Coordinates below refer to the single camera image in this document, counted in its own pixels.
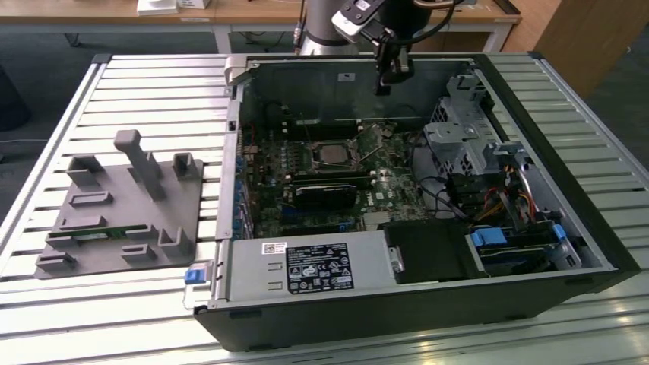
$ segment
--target desk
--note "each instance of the desk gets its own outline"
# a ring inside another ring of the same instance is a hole
[[[520,15],[508,15],[494,0],[480,0],[478,5],[460,6],[448,32],[490,33],[484,52],[503,48],[514,24]],[[232,53],[230,33],[232,32],[292,32],[299,20],[300,0],[219,0],[215,13],[215,38],[222,53]],[[438,24],[446,13],[434,11],[432,24]]]
[[[212,33],[216,7],[139,17],[138,0],[0,0],[0,33]]]
[[[220,53],[232,53],[230,33],[292,32],[299,0],[212,0],[208,9],[180,9],[179,14],[139,17],[137,0],[0,0],[0,33],[155,33],[211,32]],[[431,22],[442,21],[436,11]],[[519,15],[508,15],[494,3],[462,6],[443,31],[487,32],[484,50],[503,48]]]

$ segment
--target motherboard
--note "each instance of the motherboard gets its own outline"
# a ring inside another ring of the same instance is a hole
[[[388,120],[294,120],[244,130],[256,238],[376,230],[426,218],[410,168],[412,131]]]

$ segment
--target sticker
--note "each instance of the sticker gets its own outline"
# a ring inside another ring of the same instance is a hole
[[[347,243],[287,247],[291,294],[355,289]]]
[[[262,255],[274,255],[287,251],[286,242],[267,242],[262,244]]]
[[[356,74],[338,74],[338,82],[348,82],[356,80]]]
[[[211,19],[208,17],[183,17],[180,21],[187,21],[190,23],[208,23]]]
[[[82,236],[75,236],[75,239],[78,241],[106,240],[109,239],[109,234],[106,233],[85,234]]]

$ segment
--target aluminum slatted table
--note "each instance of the aluminum slatted table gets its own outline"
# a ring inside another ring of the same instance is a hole
[[[543,60],[492,55],[542,131],[646,271],[538,318],[259,353],[230,353],[194,321],[184,268],[39,281],[33,277],[71,181],[71,156],[126,163],[119,129],[139,129],[158,161],[207,162],[198,260],[215,256],[226,56],[114,56],[97,63],[0,229],[0,363],[610,363],[649,356],[647,171]],[[514,135],[503,118],[503,127]]]

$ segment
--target box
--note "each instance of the box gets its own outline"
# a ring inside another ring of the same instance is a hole
[[[211,0],[178,0],[182,8],[204,9]]]
[[[176,0],[138,0],[138,15],[176,14],[179,12]]]

